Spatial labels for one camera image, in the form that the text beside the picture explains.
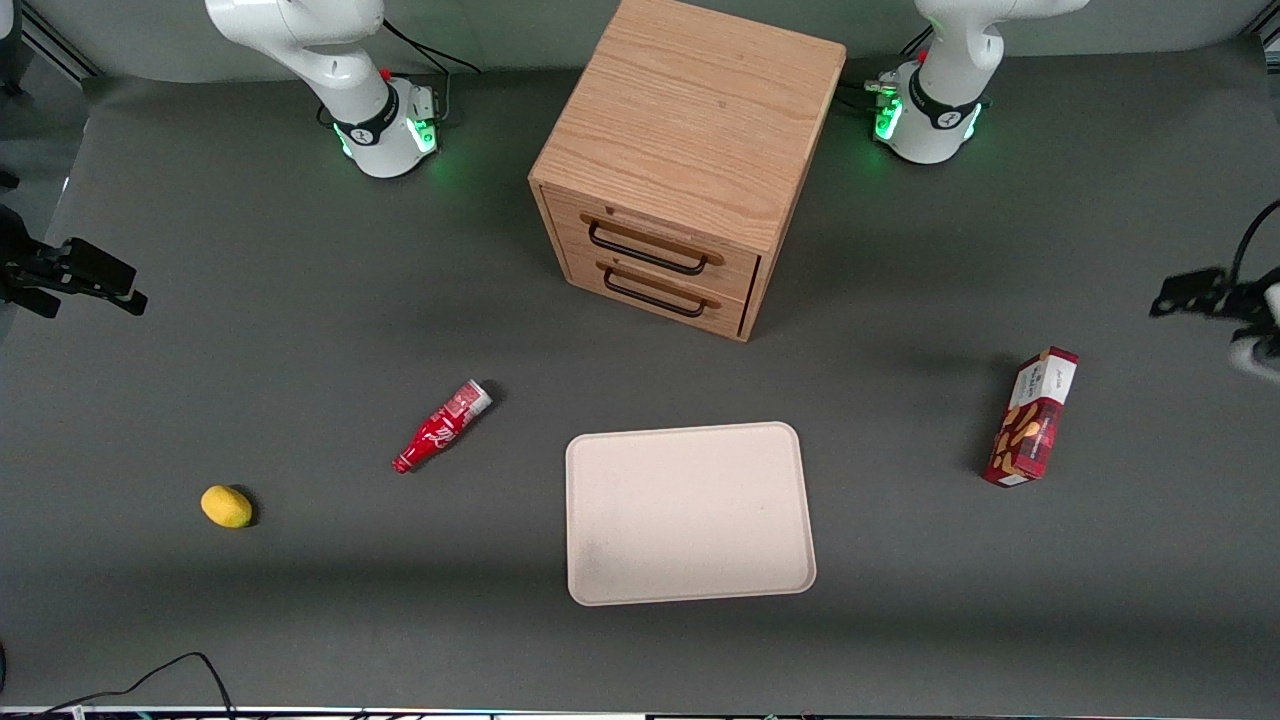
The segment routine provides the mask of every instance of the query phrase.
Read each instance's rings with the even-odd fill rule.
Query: green led light
[[[424,155],[435,150],[435,126],[433,123],[404,118],[404,127],[408,128],[408,132],[413,136],[413,142],[417,143],[417,149]]]
[[[973,128],[978,123],[978,115],[980,114],[982,114],[982,102],[978,102],[978,106],[973,109],[973,117],[969,118],[969,129],[964,131],[965,140],[973,137]]]
[[[342,154],[351,158],[351,147],[347,146],[347,138],[342,136],[342,131],[338,129],[338,123],[333,124],[333,132],[338,136],[338,141],[342,142]]]
[[[897,119],[902,117],[902,101],[895,97],[888,105],[881,109],[876,118],[876,136],[888,142],[897,129]]]

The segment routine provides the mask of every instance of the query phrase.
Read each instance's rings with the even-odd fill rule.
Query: yellow lemon
[[[224,528],[243,528],[253,519],[253,505],[236,488],[212,486],[200,498],[200,509],[215,524]]]

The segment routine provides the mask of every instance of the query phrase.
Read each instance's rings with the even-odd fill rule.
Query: gray table surface
[[[745,346],[559,277],[525,174],[573,79],[458,78],[442,154],[385,182],[301,83],[99,88],[52,233],[151,306],[0,348],[6,705],[204,650],[242,705],[1280,716],[1280,395],[1229,325],[1146,316],[1276,195],[1256,44],[1009,60],[937,168],[835,110]],[[1051,474],[997,489],[1051,343],[1082,355]],[[506,400],[396,475],[472,377]],[[577,606],[566,443],[755,420],[800,434],[813,589]],[[205,520],[212,483],[261,524]],[[215,697],[191,666],[134,700]]]

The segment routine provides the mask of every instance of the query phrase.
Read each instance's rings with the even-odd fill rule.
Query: red bottle
[[[397,473],[408,473],[415,465],[442,451],[458,437],[462,428],[484,413],[493,398],[475,380],[467,380],[453,397],[422,423],[413,433],[413,442],[392,460]]]

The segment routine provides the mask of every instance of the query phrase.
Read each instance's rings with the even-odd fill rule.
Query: metal drawer handle
[[[586,236],[591,238],[591,245],[596,247],[603,247],[605,250],[617,252],[618,255],[626,255],[627,258],[635,258],[636,260],[644,260],[645,263],[658,265],[664,270],[671,270],[673,273],[680,273],[682,275],[696,275],[700,274],[707,268],[707,261],[710,259],[703,255],[703,259],[698,261],[696,265],[690,268],[689,265],[681,265],[678,263],[672,263],[671,260],[658,258],[657,255],[649,255],[648,252],[641,252],[639,250],[632,250],[630,247],[618,245],[616,242],[609,242],[607,240],[600,240],[595,237],[595,231],[600,229],[600,223],[591,220],[591,227],[588,228]]]
[[[684,315],[685,318],[696,318],[696,316],[699,316],[699,315],[703,314],[703,310],[707,309],[707,301],[705,300],[703,300],[703,301],[700,301],[698,304],[698,309],[696,310],[690,310],[687,307],[681,307],[680,305],[672,305],[671,302],[667,302],[666,300],[658,300],[657,297],[649,297],[648,295],[645,295],[643,292],[634,291],[634,290],[631,290],[628,287],[622,287],[620,284],[614,284],[614,283],[609,282],[609,278],[612,278],[612,277],[613,277],[613,268],[605,268],[604,269],[604,287],[612,290],[613,292],[617,292],[618,295],[626,295],[627,297],[631,297],[634,300],[639,300],[640,302],[648,302],[649,305],[653,305],[654,307],[662,307],[663,310],[666,310],[668,313],[675,313],[677,315]]]

